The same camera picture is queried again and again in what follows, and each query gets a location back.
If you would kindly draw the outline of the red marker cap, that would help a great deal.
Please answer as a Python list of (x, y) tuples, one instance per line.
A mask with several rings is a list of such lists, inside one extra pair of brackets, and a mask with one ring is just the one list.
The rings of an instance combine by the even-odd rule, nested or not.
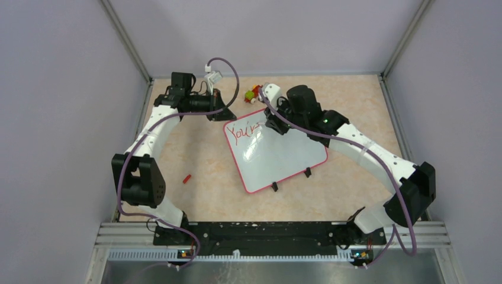
[(191, 175), (187, 175), (185, 179), (183, 180), (183, 184), (186, 184), (191, 178)]

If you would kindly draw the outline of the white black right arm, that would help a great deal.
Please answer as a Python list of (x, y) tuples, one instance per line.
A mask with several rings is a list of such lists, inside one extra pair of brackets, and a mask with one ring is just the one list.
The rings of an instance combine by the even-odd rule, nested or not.
[(348, 220), (347, 236), (364, 243), (371, 232), (399, 225), (411, 229), (435, 200), (435, 169), (424, 162), (402, 159), (363, 134), (347, 117), (323, 109), (314, 91), (306, 85), (289, 89), (267, 83), (259, 89), (266, 104), (266, 126), (280, 135), (295, 129), (329, 150), (342, 153), (378, 179), (392, 194), (390, 198), (357, 210)]

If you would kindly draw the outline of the pink framed whiteboard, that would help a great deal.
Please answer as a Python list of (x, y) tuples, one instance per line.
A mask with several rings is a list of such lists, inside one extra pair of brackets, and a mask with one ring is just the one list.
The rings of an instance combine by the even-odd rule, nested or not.
[(265, 123), (264, 110), (249, 113), (223, 126), (243, 187), (247, 193), (272, 188), (295, 175), (304, 174), (328, 160), (328, 149), (296, 129), (279, 135)]

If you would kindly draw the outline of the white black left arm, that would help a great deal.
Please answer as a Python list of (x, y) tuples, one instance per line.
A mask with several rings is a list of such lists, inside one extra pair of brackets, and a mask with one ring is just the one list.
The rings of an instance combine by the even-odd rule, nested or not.
[(166, 182), (157, 164), (173, 129), (185, 116), (204, 115), (209, 121), (231, 121), (236, 116), (223, 102), (215, 84), (222, 75), (208, 71), (204, 92), (194, 92), (195, 76), (173, 72), (171, 84), (154, 101), (146, 125), (123, 154), (111, 160), (118, 203), (138, 206), (148, 218), (157, 219), (175, 244), (186, 243), (190, 229), (182, 223), (184, 213), (165, 196)]

